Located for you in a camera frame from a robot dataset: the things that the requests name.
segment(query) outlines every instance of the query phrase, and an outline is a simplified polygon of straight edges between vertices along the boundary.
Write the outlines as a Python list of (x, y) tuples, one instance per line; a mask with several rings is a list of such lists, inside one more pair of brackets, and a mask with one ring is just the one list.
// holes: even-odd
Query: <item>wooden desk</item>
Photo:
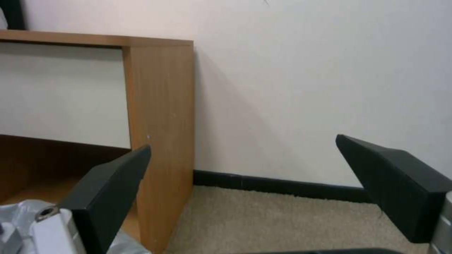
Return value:
[[(97, 87), (97, 80), (88, 80), (90, 75), (84, 77), (83, 82), (92, 81), (93, 93), (90, 94), (89, 87), (80, 88), (77, 92), (83, 91), (80, 94), (86, 95), (87, 102), (81, 100), (80, 103), (68, 103), (65, 105), (69, 107), (66, 111), (60, 111), (58, 107), (62, 106), (58, 103), (73, 99), (73, 95), (67, 92), (50, 97), (45, 93), (36, 92), (36, 100), (32, 102), (30, 97), (27, 97), (24, 103), (12, 99), (6, 106), (14, 104), (13, 110), (17, 109), (20, 114), (10, 114), (10, 110), (3, 111), (7, 115), (5, 117), (0, 114), (0, 134), (2, 134), (0, 135), (0, 170), (2, 175), (6, 176), (0, 179), (0, 199), (3, 203), (16, 202), (22, 198), (40, 198), (57, 202), (76, 182), (77, 177), (83, 175), (91, 166), (111, 160), (129, 149), (150, 144), (152, 159), (140, 185), (136, 211), (131, 211), (124, 226), (135, 237), (138, 234), (133, 231), (139, 228), (142, 244), (154, 253), (163, 252), (191, 193), (193, 183), (193, 42), (128, 36), (3, 30), (0, 31), (0, 62), (2, 62), (2, 56), (8, 59), (8, 62), (1, 63), (4, 68), (11, 62), (16, 65), (29, 63), (28, 60), (23, 59), (10, 61), (16, 56), (28, 57), (27, 54), (30, 53), (28, 50), (17, 49), (15, 55), (9, 55), (7, 50), (1, 51), (2, 46), (4, 49), (13, 48), (17, 43), (23, 47), (27, 47), (23, 43), (37, 45), (38, 48), (30, 52), (35, 55), (38, 52), (39, 56), (43, 56), (42, 52), (47, 52), (48, 47), (58, 47), (56, 54), (59, 55), (51, 59), (57, 64), (60, 63), (59, 61), (64, 61), (63, 58), (66, 55), (69, 57), (83, 55), (81, 51), (86, 47), (90, 48), (89, 50), (98, 49), (99, 51), (104, 48), (120, 50), (123, 72), (117, 74), (123, 75), (126, 103), (118, 103), (122, 100), (121, 98), (109, 101), (107, 97), (96, 101), (95, 90), (100, 94), (102, 90)], [(68, 46), (76, 47), (81, 51), (66, 55), (61, 53)], [(69, 62), (77, 62), (77, 59), (70, 59)], [(83, 63), (76, 64), (83, 69)], [(106, 68), (105, 73), (113, 69)], [(22, 74), (26, 71), (30, 71), (30, 75), (35, 75), (35, 72), (42, 70), (35, 70), (35, 68), (21, 70)], [(58, 80), (71, 82), (70, 76), (64, 76), (66, 74), (57, 74)], [(4, 75), (6, 81), (0, 78), (0, 97), (3, 91), (3, 101), (10, 99), (5, 97), (5, 91), (10, 89), (8, 82), (14, 80), (14, 76), (11, 75), (10, 71)], [(30, 80), (36, 79), (33, 76), (28, 77), (28, 73), (20, 75), (19, 78), (22, 79), (24, 76), (25, 88), (19, 91), (27, 91)], [(52, 87), (42, 89), (54, 90)], [(60, 98), (61, 101), (55, 101), (52, 104), (49, 103), (50, 98)], [(100, 106), (88, 112), (83, 106), (90, 103), (95, 105), (111, 103), (113, 105), (111, 108), (118, 107), (118, 110), (114, 110), (118, 115), (116, 116), (111, 110), (108, 111), (109, 107)], [(39, 118), (39, 115), (36, 116), (34, 112), (27, 111), (29, 108), (38, 108), (40, 105), (48, 107), (48, 104), (54, 105), (55, 108), (41, 111), (42, 118)], [(61, 120), (60, 115), (49, 114), (49, 111), (53, 112), (52, 110), (58, 114), (64, 112), (61, 113), (64, 120)], [(50, 124), (46, 125), (43, 118), (49, 119), (52, 127), (60, 126), (60, 128), (48, 128)]]

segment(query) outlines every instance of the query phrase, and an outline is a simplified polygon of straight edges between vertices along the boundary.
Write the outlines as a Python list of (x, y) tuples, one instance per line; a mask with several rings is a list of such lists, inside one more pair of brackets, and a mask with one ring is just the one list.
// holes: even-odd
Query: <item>carpet floor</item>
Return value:
[(382, 247), (424, 254), (373, 204), (195, 186), (168, 254)]

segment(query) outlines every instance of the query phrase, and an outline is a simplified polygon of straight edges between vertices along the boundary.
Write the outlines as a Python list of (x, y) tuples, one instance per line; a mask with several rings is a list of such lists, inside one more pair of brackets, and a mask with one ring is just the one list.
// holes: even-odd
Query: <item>desk side panel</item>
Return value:
[(193, 185), (193, 47), (123, 49), (132, 149), (152, 147), (137, 196), (141, 242), (162, 253)]

